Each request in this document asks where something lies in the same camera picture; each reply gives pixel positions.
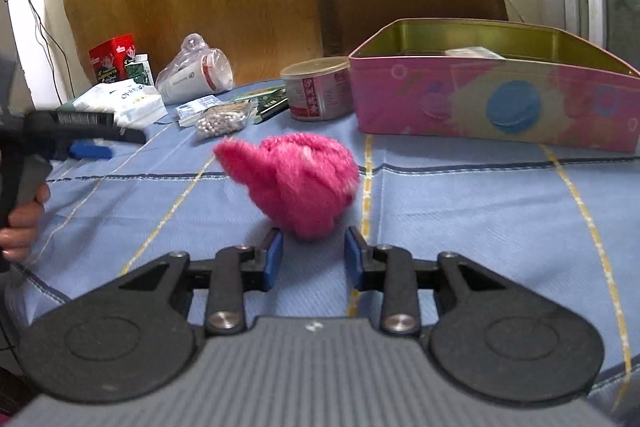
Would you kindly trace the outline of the person's left hand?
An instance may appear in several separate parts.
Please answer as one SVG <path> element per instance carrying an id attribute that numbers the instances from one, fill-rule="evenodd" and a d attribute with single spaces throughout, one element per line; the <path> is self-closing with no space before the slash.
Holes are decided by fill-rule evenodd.
<path id="1" fill-rule="evenodd" d="M 32 245 L 38 239 L 40 221 L 44 215 L 44 204 L 50 198 L 47 183 L 40 184 L 35 199 L 28 204 L 15 207 L 9 215 L 9 224 L 1 230 L 1 254 L 7 262 L 25 260 Z"/>

